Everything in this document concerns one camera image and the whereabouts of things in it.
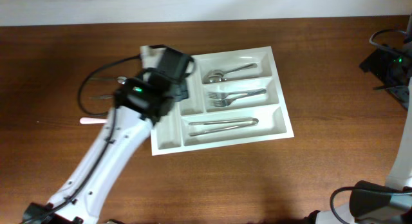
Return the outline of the large metal spoon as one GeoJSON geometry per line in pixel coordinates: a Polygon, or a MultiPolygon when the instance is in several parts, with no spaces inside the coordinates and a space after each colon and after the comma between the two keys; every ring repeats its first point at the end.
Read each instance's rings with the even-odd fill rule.
{"type": "Polygon", "coordinates": [[[202,84],[213,84],[213,83],[220,83],[226,81],[236,81],[236,80],[246,80],[246,79],[256,79],[257,76],[252,77],[235,77],[235,78],[227,78],[221,77],[219,75],[206,75],[202,79],[202,84]]]}
{"type": "Polygon", "coordinates": [[[210,72],[208,72],[207,76],[211,76],[211,75],[221,75],[224,76],[228,73],[232,73],[235,71],[240,71],[240,70],[246,70],[246,69],[250,69],[250,68],[257,68],[257,64],[256,63],[252,63],[252,64],[247,64],[244,66],[240,66],[231,70],[212,70],[210,72]]]}

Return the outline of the small teaspoon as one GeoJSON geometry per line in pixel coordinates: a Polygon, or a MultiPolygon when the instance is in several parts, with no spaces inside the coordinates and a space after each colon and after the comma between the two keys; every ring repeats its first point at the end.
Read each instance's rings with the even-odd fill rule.
{"type": "Polygon", "coordinates": [[[92,96],[89,99],[91,99],[91,100],[105,100],[105,99],[111,99],[111,98],[113,98],[113,95],[92,96]]]}
{"type": "Polygon", "coordinates": [[[125,81],[127,80],[127,77],[124,76],[118,76],[118,77],[92,77],[90,80],[95,80],[95,81],[115,81],[119,84],[124,84],[125,81]]]}

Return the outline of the metal fork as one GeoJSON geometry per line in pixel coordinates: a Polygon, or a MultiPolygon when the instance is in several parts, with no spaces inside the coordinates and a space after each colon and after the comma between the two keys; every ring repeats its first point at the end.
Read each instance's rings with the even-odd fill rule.
{"type": "Polygon", "coordinates": [[[230,95],[243,95],[251,93],[252,91],[235,91],[235,92],[208,92],[207,96],[211,99],[225,99],[230,95]]]}
{"type": "Polygon", "coordinates": [[[233,97],[233,98],[211,99],[209,101],[209,105],[213,107],[227,107],[227,106],[230,106],[236,100],[253,97],[257,95],[262,95],[262,94],[265,94],[266,92],[267,92],[266,89],[260,89],[260,90],[255,90],[255,91],[252,91],[251,93],[243,94],[243,95],[233,97]]]}

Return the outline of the metal kitchen tongs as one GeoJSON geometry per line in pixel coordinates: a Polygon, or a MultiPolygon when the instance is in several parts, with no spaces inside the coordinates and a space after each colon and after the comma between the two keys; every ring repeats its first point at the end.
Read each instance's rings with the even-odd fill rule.
{"type": "Polygon", "coordinates": [[[207,122],[190,122],[190,126],[218,126],[213,129],[202,129],[200,131],[195,131],[189,133],[189,136],[200,136],[207,135],[211,133],[218,133],[222,131],[228,131],[233,129],[240,129],[244,127],[253,127],[259,123],[257,118],[246,117],[246,118],[234,118],[226,120],[213,120],[207,122]]]}

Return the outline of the pink plastic knife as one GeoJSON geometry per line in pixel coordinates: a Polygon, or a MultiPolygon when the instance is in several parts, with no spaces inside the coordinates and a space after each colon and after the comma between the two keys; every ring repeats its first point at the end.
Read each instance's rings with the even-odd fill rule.
{"type": "Polygon", "coordinates": [[[105,124],[107,122],[106,119],[103,118],[90,118],[90,117],[82,117],[80,118],[79,122],[83,125],[88,124],[105,124]]]}

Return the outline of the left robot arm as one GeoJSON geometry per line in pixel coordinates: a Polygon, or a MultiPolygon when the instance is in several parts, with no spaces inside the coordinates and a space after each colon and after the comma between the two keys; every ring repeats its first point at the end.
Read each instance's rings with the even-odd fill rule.
{"type": "Polygon", "coordinates": [[[165,45],[143,46],[142,71],[113,93],[98,137],[46,205],[29,204],[23,223],[97,223],[106,197],[136,149],[176,102],[189,97],[186,78],[196,62],[165,45]]]}

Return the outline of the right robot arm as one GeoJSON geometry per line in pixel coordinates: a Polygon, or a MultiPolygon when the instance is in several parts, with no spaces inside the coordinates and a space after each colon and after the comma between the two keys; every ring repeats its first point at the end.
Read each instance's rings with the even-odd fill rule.
{"type": "Polygon", "coordinates": [[[411,223],[411,27],[400,30],[404,36],[401,49],[375,42],[385,33],[375,32],[369,39],[376,49],[360,64],[407,111],[406,123],[397,157],[384,185],[361,180],[351,187],[332,192],[327,211],[313,211],[305,223],[411,223]]]}

